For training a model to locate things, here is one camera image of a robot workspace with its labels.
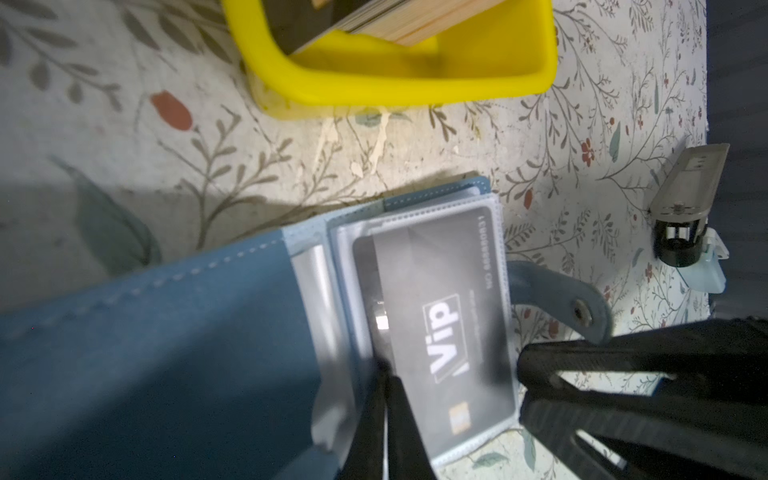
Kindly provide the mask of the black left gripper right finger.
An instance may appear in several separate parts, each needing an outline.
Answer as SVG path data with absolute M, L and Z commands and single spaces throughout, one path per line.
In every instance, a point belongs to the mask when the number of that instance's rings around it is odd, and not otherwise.
M 387 375 L 385 399 L 389 478 L 436 480 L 400 378 Z

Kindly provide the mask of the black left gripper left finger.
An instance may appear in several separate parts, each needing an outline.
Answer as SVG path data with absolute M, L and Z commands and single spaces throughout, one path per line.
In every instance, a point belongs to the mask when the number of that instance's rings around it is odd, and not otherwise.
M 379 372 L 359 419 L 340 480 L 381 480 L 384 464 L 387 372 Z

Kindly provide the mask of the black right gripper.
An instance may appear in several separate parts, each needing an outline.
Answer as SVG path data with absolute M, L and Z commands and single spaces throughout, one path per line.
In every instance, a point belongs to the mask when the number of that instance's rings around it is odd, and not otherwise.
M 581 390 L 567 371 L 656 372 L 649 395 Z M 706 320 L 526 346 L 520 422 L 582 479 L 763 479 L 767 323 Z

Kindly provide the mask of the blue leather card holder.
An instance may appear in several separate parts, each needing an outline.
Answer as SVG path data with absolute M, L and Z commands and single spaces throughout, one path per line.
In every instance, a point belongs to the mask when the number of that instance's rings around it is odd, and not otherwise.
M 338 479 L 376 376 L 332 231 L 496 199 L 375 200 L 1 318 L 5 479 Z

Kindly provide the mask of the black VIP credit card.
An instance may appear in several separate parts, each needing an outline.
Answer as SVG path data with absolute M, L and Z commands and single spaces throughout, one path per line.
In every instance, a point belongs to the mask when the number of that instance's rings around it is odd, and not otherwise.
M 370 225 L 351 243 L 373 351 L 403 382 L 433 460 L 517 411 L 497 219 L 482 199 Z

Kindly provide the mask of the yellow plastic card tray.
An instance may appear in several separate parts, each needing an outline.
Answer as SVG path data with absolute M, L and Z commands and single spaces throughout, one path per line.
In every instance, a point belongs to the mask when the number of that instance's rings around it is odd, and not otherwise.
M 412 47 L 331 32 L 291 56 L 260 2 L 222 8 L 252 98 L 280 120 L 540 94 L 557 71 L 549 1 L 505 1 Z

